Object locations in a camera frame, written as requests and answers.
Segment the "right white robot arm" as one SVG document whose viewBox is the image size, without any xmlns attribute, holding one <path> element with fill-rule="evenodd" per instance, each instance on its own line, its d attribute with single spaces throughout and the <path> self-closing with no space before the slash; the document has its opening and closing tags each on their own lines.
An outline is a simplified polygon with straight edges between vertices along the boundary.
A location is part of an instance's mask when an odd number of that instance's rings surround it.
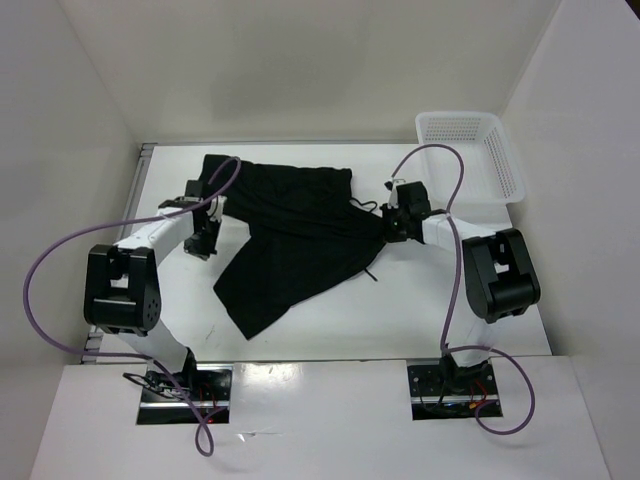
<svg viewBox="0 0 640 480">
<path fill-rule="evenodd" d="M 496 325 L 539 302 L 541 287 L 523 234 L 495 231 L 431 207 L 421 182 L 387 181 L 381 206 L 385 240 L 415 240 L 454 255 L 454 281 L 440 336 L 438 378 L 450 393 L 466 389 L 493 351 Z"/>
</svg>

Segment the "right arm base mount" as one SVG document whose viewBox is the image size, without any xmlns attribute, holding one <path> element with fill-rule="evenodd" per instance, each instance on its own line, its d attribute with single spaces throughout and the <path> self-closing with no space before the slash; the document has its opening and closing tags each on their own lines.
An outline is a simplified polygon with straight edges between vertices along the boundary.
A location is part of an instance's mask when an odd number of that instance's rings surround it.
<svg viewBox="0 0 640 480">
<path fill-rule="evenodd" d="M 494 369 L 489 361 L 457 367 L 452 360 L 424 359 L 407 363 L 414 421 L 502 417 Z"/>
</svg>

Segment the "black shorts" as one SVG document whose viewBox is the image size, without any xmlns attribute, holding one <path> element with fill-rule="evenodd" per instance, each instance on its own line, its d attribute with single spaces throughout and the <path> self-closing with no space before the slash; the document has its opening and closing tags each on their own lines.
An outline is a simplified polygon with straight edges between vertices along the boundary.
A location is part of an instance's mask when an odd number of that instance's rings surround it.
<svg viewBox="0 0 640 480">
<path fill-rule="evenodd" d="M 287 311 L 360 274 L 382 251 L 382 219 L 352 203 L 349 168 L 236 162 L 208 154 L 200 181 L 223 192 L 225 215 L 249 240 L 214 292 L 246 339 Z"/>
</svg>

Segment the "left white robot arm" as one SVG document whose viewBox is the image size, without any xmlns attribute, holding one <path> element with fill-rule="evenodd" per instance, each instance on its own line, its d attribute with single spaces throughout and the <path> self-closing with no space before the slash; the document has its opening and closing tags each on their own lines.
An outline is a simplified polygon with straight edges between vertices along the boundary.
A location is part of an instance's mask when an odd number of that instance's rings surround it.
<svg viewBox="0 0 640 480">
<path fill-rule="evenodd" d="M 200 385 L 195 355 L 161 320 L 158 266 L 177 247 L 208 260 L 216 253 L 221 214 L 207 199 L 208 185 L 187 182 L 185 194 L 159 205 L 159 219 L 114 245 L 88 255 L 84 295 L 87 323 L 118 337 L 146 360 L 167 369 L 164 387 L 185 400 Z"/>
</svg>

